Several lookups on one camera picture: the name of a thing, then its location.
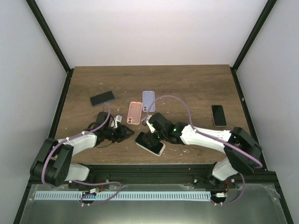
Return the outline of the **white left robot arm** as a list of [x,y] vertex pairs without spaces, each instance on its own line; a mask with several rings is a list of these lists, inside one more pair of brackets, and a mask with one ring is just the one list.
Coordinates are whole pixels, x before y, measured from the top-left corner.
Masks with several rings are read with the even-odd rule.
[[56,140],[47,138],[41,146],[31,168],[30,175],[45,184],[60,186],[64,182],[79,181],[86,189],[95,184],[95,176],[81,164],[72,164],[72,157],[86,149],[98,146],[105,140],[120,143],[130,138],[134,131],[107,112],[99,112],[96,121],[78,135]]

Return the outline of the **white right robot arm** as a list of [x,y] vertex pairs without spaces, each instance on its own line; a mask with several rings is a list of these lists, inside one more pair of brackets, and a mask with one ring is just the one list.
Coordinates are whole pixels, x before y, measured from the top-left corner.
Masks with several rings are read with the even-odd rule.
[[190,124],[148,124],[150,131],[141,132],[135,142],[143,149],[159,156],[165,148],[165,142],[178,145],[197,145],[217,150],[226,158],[217,162],[208,175],[208,184],[220,187],[224,181],[235,174],[250,175],[256,168],[262,168],[259,158],[260,145],[242,128],[232,131],[216,131],[193,127]]

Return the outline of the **white phone case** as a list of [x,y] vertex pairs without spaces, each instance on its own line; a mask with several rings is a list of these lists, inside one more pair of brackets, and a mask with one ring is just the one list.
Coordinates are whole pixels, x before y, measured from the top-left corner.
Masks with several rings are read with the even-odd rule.
[[165,144],[162,142],[159,142],[156,145],[151,145],[151,146],[146,144],[144,141],[136,141],[136,144],[139,147],[145,149],[146,151],[148,151],[156,156],[160,156],[165,149]]

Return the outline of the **teal black phone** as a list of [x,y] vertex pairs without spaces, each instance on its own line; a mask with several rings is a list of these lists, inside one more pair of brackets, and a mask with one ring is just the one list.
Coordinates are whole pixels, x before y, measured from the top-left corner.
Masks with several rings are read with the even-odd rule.
[[148,145],[156,145],[157,143],[161,142],[160,136],[157,133],[144,133],[140,132],[135,139],[136,141],[144,141]]

